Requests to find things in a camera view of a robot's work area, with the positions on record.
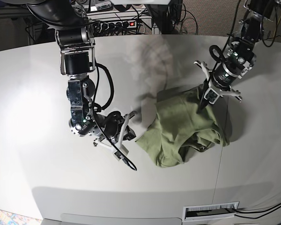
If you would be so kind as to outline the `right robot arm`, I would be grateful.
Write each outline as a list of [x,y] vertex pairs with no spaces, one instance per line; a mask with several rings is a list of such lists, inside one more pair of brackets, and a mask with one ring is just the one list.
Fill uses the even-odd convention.
[[[60,72],[69,77],[67,98],[71,131],[81,137],[96,136],[94,145],[102,145],[114,157],[123,159],[128,150],[122,142],[135,138],[134,131],[128,126],[135,112],[100,114],[111,104],[114,86],[110,72],[95,60],[93,26],[96,22],[88,18],[81,3],[70,0],[33,0],[26,6],[37,19],[55,29],[55,39],[60,48]],[[97,85],[89,77],[89,73],[100,68],[105,71],[110,84],[110,97],[103,106],[95,102]]]

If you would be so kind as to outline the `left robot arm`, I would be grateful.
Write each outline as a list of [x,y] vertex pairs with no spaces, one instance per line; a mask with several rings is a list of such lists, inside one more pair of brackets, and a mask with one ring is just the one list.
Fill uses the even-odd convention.
[[194,62],[206,77],[199,92],[199,110],[208,104],[215,104],[224,96],[232,96],[242,101],[240,91],[234,90],[232,83],[243,78],[254,67],[257,56],[253,49],[259,41],[264,41],[264,20],[271,18],[279,4],[280,0],[246,1],[244,7],[247,11],[239,21],[239,30],[230,31],[223,48],[217,45],[209,47],[215,66],[209,69],[205,62]]

